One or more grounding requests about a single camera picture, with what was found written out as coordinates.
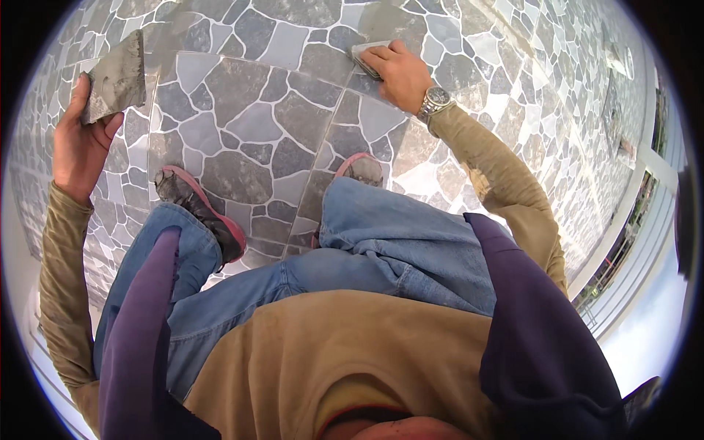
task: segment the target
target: silver wristwatch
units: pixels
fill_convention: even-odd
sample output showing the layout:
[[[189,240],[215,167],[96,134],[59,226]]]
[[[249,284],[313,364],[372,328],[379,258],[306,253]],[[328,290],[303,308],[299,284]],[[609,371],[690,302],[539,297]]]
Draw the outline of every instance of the silver wristwatch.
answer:
[[[421,105],[420,111],[416,116],[420,122],[427,124],[431,114],[447,107],[450,102],[452,102],[450,99],[450,94],[442,87],[430,86],[428,87],[428,90],[425,91],[423,104]]]

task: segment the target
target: sneaker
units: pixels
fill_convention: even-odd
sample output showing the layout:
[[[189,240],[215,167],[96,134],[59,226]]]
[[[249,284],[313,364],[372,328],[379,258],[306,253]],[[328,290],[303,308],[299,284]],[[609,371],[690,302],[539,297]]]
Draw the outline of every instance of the sneaker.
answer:
[[[233,263],[244,255],[244,232],[237,223],[213,209],[195,177],[182,168],[168,165],[156,173],[154,184],[161,200],[186,208],[215,235],[223,265]]]
[[[335,177],[349,177],[363,184],[382,188],[384,184],[384,172],[379,161],[369,153],[357,153],[344,161],[337,169]],[[320,247],[320,226],[310,238],[310,247],[318,249]]]

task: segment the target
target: long-sleeved shirt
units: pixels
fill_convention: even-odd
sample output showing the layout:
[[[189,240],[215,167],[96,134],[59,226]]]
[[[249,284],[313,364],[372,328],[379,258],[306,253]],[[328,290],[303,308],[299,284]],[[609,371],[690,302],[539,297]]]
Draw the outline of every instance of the long-sleeved shirt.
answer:
[[[566,294],[558,225],[525,164],[457,106],[434,114],[429,129],[450,146],[484,207],[506,219],[517,245]],[[82,257],[92,213],[51,184],[39,295],[54,367],[98,435]],[[373,377],[408,412],[491,438],[493,409],[478,378],[490,324],[473,313],[379,294],[287,298],[221,338],[184,405],[224,439],[309,439],[325,418],[319,412],[329,409],[329,390],[345,377]]]

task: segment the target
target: jeans leg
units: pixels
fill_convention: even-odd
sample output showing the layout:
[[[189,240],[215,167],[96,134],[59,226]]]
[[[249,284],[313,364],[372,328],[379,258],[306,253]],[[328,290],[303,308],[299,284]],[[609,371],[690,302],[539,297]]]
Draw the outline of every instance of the jeans leg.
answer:
[[[208,276],[220,267],[220,245],[213,233],[181,206],[162,203],[151,212],[125,254],[115,281],[110,287],[104,310],[121,307],[134,276],[151,252],[159,233],[167,226],[173,225],[180,226],[182,232],[179,240],[178,279],[174,284],[172,305],[200,291]],[[108,315],[109,313],[104,313],[101,316],[95,336],[93,366],[98,378],[102,367]]]
[[[316,249],[233,275],[179,301],[168,318],[167,388],[185,399],[220,338],[245,323],[257,307],[304,292],[336,289],[396,291],[369,258],[339,249]]]

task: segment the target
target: stone pattern tile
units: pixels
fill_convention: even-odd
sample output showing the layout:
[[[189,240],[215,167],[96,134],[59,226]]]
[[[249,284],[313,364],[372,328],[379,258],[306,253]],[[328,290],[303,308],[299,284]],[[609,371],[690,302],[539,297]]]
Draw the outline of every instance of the stone pattern tile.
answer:
[[[571,279],[630,176],[609,151],[600,118],[608,84],[601,21],[631,48],[636,74],[644,63],[637,34],[600,3],[407,0],[394,8],[319,0],[311,9],[303,0],[86,0],[39,65],[12,140],[12,185],[32,254],[41,258],[53,134],[73,82],[137,28],[148,102],[125,112],[92,197],[85,247],[98,307],[158,203],[149,181],[165,164],[199,178],[215,208],[248,236],[245,256],[206,287],[306,252],[325,188],[359,151],[379,159],[391,191],[452,213],[487,213],[447,145],[382,102],[378,84],[346,57],[352,44],[399,37],[536,175]],[[618,104],[634,110],[622,121],[628,139],[642,129],[641,83],[638,75],[614,81]]]

